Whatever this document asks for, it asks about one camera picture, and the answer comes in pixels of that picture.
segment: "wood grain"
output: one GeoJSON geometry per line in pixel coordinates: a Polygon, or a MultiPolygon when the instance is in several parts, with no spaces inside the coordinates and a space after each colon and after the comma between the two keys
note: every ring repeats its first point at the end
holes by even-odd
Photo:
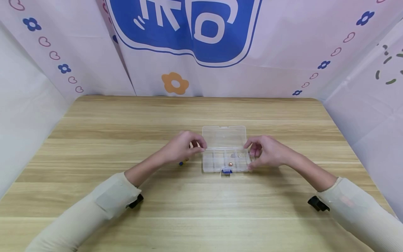
{"type": "MultiPolygon", "coordinates": [[[[21,251],[46,225],[114,173],[180,130],[244,125],[350,179],[392,212],[329,117],[313,99],[79,98],[0,202],[2,251],[21,251]]],[[[370,251],[328,212],[295,171],[261,168],[222,177],[201,156],[161,168],[144,202],[99,230],[80,251],[370,251]]]]}

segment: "orange flower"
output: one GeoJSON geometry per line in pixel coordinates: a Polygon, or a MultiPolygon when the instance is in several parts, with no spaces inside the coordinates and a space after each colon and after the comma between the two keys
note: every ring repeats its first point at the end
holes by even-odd
{"type": "Polygon", "coordinates": [[[163,74],[161,76],[161,79],[164,82],[165,90],[168,93],[184,94],[186,92],[186,89],[189,87],[189,82],[185,79],[182,79],[182,76],[174,72],[163,74]],[[174,87],[172,85],[172,81],[179,82],[179,87],[174,87]]]}

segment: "clear plastic box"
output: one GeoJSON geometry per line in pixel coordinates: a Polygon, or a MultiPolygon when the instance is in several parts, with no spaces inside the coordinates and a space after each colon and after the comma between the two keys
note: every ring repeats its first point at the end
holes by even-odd
{"type": "Polygon", "coordinates": [[[232,173],[247,171],[251,162],[246,143],[245,126],[204,126],[203,138],[207,149],[203,152],[204,172],[232,173]]]}

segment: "sleeve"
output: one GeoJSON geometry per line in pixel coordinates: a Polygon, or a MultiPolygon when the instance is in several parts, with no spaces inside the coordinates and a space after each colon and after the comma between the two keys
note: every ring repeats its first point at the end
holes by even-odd
{"type": "Polygon", "coordinates": [[[318,197],[345,230],[375,252],[403,251],[403,223],[348,179],[338,178],[318,197]]]}
{"type": "Polygon", "coordinates": [[[25,251],[77,251],[98,228],[119,217],[140,192],[124,173],[111,176],[47,226],[25,251]]]}

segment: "hand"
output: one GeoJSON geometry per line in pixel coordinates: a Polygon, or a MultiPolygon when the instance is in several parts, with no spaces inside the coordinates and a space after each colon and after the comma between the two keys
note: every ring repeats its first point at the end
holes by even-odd
{"type": "Polygon", "coordinates": [[[268,135],[250,137],[243,147],[246,149],[250,145],[252,145],[250,155],[257,159],[248,165],[249,170],[263,165],[272,167],[287,165],[290,159],[298,154],[268,135]]]}
{"type": "Polygon", "coordinates": [[[196,153],[204,152],[206,148],[206,141],[201,135],[191,131],[181,131],[156,154],[161,155],[164,163],[180,162],[196,153]]]}

